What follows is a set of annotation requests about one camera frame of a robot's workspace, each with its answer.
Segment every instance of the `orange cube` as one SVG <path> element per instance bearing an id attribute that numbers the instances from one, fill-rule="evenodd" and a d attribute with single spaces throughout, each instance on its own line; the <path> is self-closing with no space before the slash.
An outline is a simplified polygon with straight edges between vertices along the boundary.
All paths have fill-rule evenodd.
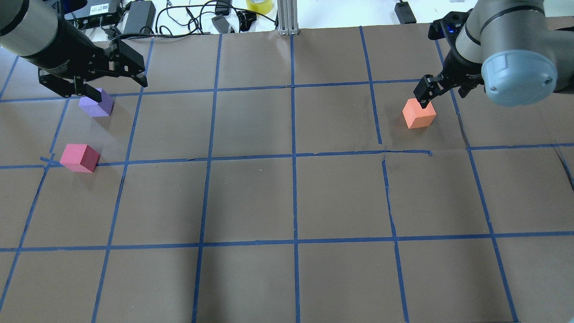
<path id="1" fill-rule="evenodd" d="M 430 102 L 423 109 L 416 99 L 409 99 L 406 101 L 405 108 L 402 109 L 402 115 L 405 117 L 406 126 L 409 129 L 414 129 L 431 125 L 436 117 L 436 112 Z"/>

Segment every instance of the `black band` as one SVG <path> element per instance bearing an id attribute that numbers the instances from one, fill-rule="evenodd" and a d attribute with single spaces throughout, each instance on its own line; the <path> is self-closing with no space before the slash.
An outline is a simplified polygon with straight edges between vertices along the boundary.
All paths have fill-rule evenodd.
<path id="1" fill-rule="evenodd" d="M 464 24 L 464 32 L 467 34 L 468 39 L 470 39 L 473 43 L 475 43 L 476 45 L 480 46 L 480 41 L 478 41 L 478 39 L 474 38 L 469 32 L 468 32 L 468 28 L 466 28 L 466 24 Z"/>
<path id="2" fill-rule="evenodd" d="M 486 26 L 488 24 L 490 24 L 493 20 L 495 20 L 496 18 L 499 18 L 501 16 L 504 16 L 507 13 L 511 13 L 511 12 L 515 12 L 515 11 L 521 11 L 521 10 L 531 10 L 531 11 L 537 11 L 540 12 L 542 14 L 544 14 L 544 9 L 541 9 L 539 7 L 535 7 L 535 6 L 516 6 L 516 7 L 512 7 L 512 8 L 508 8 L 506 10 L 502 10 L 501 12 L 495 14 L 494 16 L 490 17 L 489 20 L 487 20 L 484 25 L 482 25 L 482 28 L 480 29 L 480 34 L 482 34 L 482 31 L 486 28 Z"/>
<path id="3" fill-rule="evenodd" d="M 0 29 L 0 37 L 8 34 L 12 30 L 14 30 L 14 28 L 16 28 L 16 26 L 18 26 L 20 24 L 20 22 L 22 22 L 22 20 L 24 19 L 24 16 L 28 12 L 29 6 L 30 6 L 30 0 L 23 0 L 22 1 L 22 6 L 20 7 L 18 14 L 16 14 L 16 16 L 14 16 L 14 19 L 12 19 L 12 21 L 10 21 L 9 24 L 7 24 L 4 28 Z"/>

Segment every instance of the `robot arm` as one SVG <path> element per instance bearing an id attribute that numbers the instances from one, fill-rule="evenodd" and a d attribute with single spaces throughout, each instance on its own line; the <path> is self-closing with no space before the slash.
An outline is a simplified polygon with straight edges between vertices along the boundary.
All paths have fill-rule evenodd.
<path id="1" fill-rule="evenodd" d="M 548 30 L 544 0 L 479 0 L 468 13 L 451 12 L 430 27 L 450 52 L 438 76 L 425 75 L 414 90 L 422 107 L 453 89 L 461 97 L 483 84 L 504 106 L 528 105 L 574 88 L 574 33 Z"/>
<path id="2" fill-rule="evenodd" d="M 0 45 L 36 65 L 42 85 L 65 98 L 85 95 L 97 102 L 100 92 L 84 82 L 125 76 L 148 85 L 142 55 L 119 39 L 97 47 L 64 19 L 63 6 L 57 9 L 42 0 L 0 0 Z"/>

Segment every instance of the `purple cube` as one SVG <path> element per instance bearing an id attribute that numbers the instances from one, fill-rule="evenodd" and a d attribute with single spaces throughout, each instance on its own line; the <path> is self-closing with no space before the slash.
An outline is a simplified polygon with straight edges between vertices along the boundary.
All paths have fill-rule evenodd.
<path id="1" fill-rule="evenodd" d="M 80 98 L 80 108 L 84 110 L 90 117 L 109 117 L 114 107 L 114 100 L 103 89 L 96 89 L 102 93 L 102 101 L 96 101 L 88 98 Z"/>

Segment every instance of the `metal post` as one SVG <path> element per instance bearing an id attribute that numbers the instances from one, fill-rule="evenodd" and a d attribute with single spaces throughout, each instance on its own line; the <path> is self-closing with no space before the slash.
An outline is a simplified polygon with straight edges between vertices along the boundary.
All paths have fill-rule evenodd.
<path id="1" fill-rule="evenodd" d="M 277 17 L 280 35 L 299 34 L 297 0 L 277 0 Z"/>

